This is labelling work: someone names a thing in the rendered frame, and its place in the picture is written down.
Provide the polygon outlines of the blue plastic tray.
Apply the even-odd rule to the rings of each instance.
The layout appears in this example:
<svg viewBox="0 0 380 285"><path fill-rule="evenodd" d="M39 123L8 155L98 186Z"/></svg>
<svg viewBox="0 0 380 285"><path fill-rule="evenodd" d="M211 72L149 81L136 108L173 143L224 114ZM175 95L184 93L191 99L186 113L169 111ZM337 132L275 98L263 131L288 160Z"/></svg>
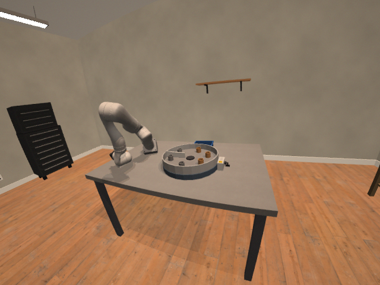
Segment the blue plastic tray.
<svg viewBox="0 0 380 285"><path fill-rule="evenodd" d="M213 142L214 141L195 141L194 144L206 144L206 145L214 146Z"/></svg>

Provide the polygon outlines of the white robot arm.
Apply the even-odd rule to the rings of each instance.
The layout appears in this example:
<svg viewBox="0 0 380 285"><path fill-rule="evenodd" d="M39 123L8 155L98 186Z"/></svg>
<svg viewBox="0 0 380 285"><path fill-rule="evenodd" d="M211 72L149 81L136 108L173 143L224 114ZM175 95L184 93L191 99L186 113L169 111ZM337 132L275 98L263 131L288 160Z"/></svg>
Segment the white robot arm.
<svg viewBox="0 0 380 285"><path fill-rule="evenodd" d="M101 103L99 106L99 116L111 139L114 149L114 162L117 166L123 166L131 162L132 156L126 151L124 137L113 122L120 123L124 130L132 134L135 133L147 150L154 148L151 132L131 116L121 104L111 102Z"/></svg>

